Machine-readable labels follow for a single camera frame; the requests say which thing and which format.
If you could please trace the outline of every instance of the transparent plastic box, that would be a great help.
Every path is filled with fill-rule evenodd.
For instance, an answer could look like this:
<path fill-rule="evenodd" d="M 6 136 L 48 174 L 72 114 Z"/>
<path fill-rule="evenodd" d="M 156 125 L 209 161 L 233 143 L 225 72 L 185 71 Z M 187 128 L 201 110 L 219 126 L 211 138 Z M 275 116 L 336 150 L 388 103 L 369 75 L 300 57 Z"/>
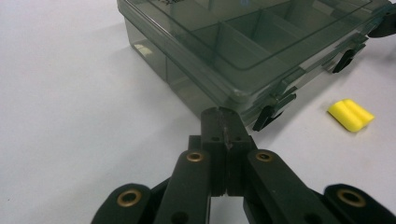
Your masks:
<path fill-rule="evenodd" d="M 391 3 L 385 0 L 118 0 L 131 46 L 199 116 L 211 106 L 246 125 L 275 114 L 321 67 L 332 71 Z"/>

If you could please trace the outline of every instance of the white table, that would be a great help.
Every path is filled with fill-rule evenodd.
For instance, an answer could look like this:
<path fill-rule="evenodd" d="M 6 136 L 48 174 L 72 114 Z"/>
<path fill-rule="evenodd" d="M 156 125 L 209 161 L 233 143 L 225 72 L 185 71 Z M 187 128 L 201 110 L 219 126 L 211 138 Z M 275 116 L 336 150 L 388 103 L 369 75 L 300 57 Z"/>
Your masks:
<path fill-rule="evenodd" d="M 396 35 L 322 74 L 260 133 L 319 192 L 346 183 L 396 213 Z M 351 98 L 376 115 L 349 133 L 329 114 Z M 154 187 L 200 121 L 129 46 L 115 0 L 0 3 L 0 223 L 89 223 L 115 188 Z M 211 223 L 247 223 L 240 198 Z"/>

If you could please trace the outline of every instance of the black latch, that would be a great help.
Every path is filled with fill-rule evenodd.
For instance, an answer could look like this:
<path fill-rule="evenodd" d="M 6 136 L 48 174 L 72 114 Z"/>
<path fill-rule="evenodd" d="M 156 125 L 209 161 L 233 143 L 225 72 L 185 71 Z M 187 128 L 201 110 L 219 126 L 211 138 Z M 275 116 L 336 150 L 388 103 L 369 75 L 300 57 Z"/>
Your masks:
<path fill-rule="evenodd" d="M 394 34 L 396 34 L 396 3 L 392 5 L 392 9 L 385 15 L 384 20 L 368 36 L 379 38 Z"/>
<path fill-rule="evenodd" d="M 254 123 L 253 131 L 256 132 L 261 131 L 268 124 L 270 124 L 272 121 L 277 119 L 282 113 L 278 114 L 273 118 L 274 114 L 275 114 L 274 107 L 270 105 L 266 106 L 260 113 L 259 117 L 257 118 L 256 123 Z"/>
<path fill-rule="evenodd" d="M 349 49 L 347 50 L 343 57 L 340 59 L 340 62 L 334 67 L 332 70 L 333 73 L 339 73 L 341 72 L 345 67 L 347 67 L 353 60 L 353 57 L 355 57 L 355 50 Z"/>

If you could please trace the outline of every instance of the yellow foam block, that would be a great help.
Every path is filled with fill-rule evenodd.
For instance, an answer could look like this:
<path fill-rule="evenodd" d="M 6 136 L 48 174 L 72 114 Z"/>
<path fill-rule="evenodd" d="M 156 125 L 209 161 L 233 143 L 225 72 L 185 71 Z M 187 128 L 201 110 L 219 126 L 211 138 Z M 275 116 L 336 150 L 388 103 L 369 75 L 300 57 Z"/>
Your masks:
<path fill-rule="evenodd" d="M 330 106 L 327 110 L 350 132 L 358 132 L 369 124 L 375 116 L 350 99 Z"/>

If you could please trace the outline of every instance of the plastic organizer box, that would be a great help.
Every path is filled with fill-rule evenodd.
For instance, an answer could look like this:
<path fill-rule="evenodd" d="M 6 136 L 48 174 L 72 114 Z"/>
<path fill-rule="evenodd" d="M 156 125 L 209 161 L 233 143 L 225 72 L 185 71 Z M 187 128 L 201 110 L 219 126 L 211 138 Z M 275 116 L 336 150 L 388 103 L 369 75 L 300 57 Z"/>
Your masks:
<path fill-rule="evenodd" d="M 118 4 L 132 47 L 196 115 L 224 106 L 246 125 L 264 110 L 275 118 L 321 67 L 338 72 L 348 65 L 391 6 L 386 0 Z"/>

